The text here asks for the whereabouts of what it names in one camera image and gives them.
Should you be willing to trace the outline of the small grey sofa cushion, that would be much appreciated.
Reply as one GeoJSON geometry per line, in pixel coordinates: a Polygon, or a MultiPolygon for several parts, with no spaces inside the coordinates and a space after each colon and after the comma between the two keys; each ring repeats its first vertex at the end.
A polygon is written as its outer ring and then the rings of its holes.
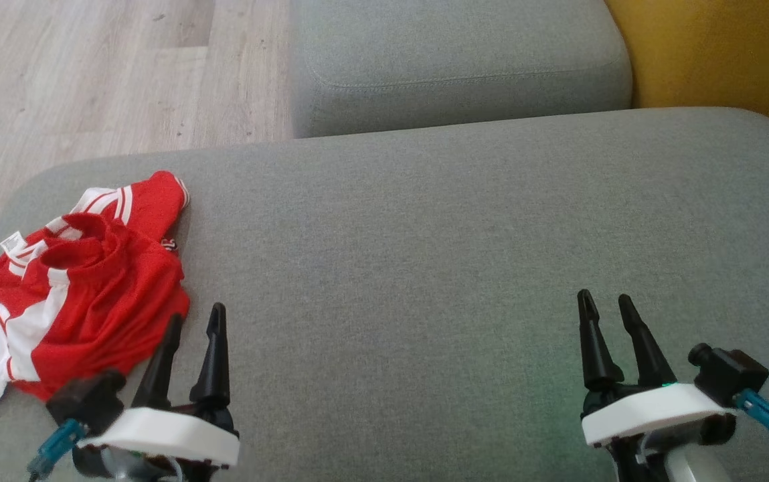
{"type": "Polygon", "coordinates": [[[632,106],[605,0],[293,0],[290,25],[298,138],[632,106]]]}

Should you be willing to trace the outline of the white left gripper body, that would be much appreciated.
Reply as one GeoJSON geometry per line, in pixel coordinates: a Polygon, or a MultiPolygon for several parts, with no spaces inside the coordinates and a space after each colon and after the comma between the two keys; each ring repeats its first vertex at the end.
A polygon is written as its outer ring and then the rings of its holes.
{"type": "Polygon", "coordinates": [[[226,406],[191,404],[128,408],[78,448],[96,453],[105,469],[229,469],[238,464],[241,444],[226,406]]]}

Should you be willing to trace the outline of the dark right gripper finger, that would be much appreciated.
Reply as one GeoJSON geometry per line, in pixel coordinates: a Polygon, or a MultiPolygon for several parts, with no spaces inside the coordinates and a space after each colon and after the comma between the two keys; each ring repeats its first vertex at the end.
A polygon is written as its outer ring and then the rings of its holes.
{"type": "Polygon", "coordinates": [[[638,369],[638,385],[657,388],[675,384],[675,373],[653,333],[639,315],[631,297],[628,294],[620,294],[618,306],[623,325],[632,341],[638,369]]]}
{"type": "Polygon", "coordinates": [[[600,314],[592,293],[582,289],[577,294],[580,318],[580,350],[585,388],[591,392],[610,390],[624,381],[622,369],[612,360],[602,335],[600,314]]]}

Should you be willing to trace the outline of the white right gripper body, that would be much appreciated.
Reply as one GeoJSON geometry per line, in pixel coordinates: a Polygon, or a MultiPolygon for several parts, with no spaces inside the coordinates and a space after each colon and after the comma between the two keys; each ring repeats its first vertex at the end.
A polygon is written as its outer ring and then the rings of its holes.
{"type": "Polygon", "coordinates": [[[587,445],[604,447],[616,438],[737,414],[736,409],[715,403],[694,384],[676,382],[612,402],[583,418],[581,427],[587,445]]]}

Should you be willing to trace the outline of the large grey sofa seat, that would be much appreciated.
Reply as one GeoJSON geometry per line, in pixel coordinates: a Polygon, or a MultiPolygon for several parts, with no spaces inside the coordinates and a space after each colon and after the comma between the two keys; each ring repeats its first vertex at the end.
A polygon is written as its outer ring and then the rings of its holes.
{"type": "MultiPolygon", "coordinates": [[[[5,195],[0,241],[158,170],[191,203],[186,402],[228,312],[240,464],[213,482],[614,478],[586,445],[576,295],[637,380],[629,294],[690,381],[769,369],[769,118],[618,110],[75,162],[5,195]]],[[[769,399],[769,379],[763,387],[769,399]]]]}

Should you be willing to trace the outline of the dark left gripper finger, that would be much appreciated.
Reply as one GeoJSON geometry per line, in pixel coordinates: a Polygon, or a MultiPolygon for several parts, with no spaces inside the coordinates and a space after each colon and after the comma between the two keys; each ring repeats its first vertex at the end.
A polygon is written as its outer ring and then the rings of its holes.
{"type": "Polygon", "coordinates": [[[213,304],[205,333],[209,342],[189,400],[210,410],[221,410],[231,400],[226,308],[222,303],[213,304]]]}
{"type": "Polygon", "coordinates": [[[131,408],[157,410],[172,408],[170,400],[168,400],[168,388],[172,378],[174,354],[179,348],[182,327],[182,315],[174,313],[168,321],[161,342],[149,360],[145,374],[143,374],[135,396],[131,400],[131,408]]]}

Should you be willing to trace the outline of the red basketball jersey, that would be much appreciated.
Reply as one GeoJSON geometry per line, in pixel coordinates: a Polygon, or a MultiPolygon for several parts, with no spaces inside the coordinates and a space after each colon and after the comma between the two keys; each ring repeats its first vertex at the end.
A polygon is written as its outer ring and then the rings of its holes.
{"type": "MultiPolygon", "coordinates": [[[[178,255],[176,243],[170,233],[188,203],[189,195],[182,180],[169,171],[158,171],[145,180],[121,188],[87,189],[75,207],[65,216],[98,214],[107,220],[117,220],[128,228],[160,242],[167,250],[178,255]]],[[[51,220],[38,231],[44,228],[54,229],[60,217],[51,220]]],[[[12,233],[1,242],[1,254],[11,254],[14,250],[26,247],[27,238],[32,233],[26,236],[20,232],[12,233]]],[[[3,336],[0,335],[0,362],[2,359],[3,336]]],[[[0,399],[8,386],[15,387],[12,384],[4,385],[0,378],[0,399]]]]}

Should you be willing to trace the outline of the yellow cushion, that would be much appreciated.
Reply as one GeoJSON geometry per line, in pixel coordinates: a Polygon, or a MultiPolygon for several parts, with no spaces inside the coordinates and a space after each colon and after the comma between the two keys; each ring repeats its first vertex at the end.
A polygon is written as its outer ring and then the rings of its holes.
{"type": "Polygon", "coordinates": [[[605,0],[637,108],[726,106],[769,118],[769,0],[605,0]]]}

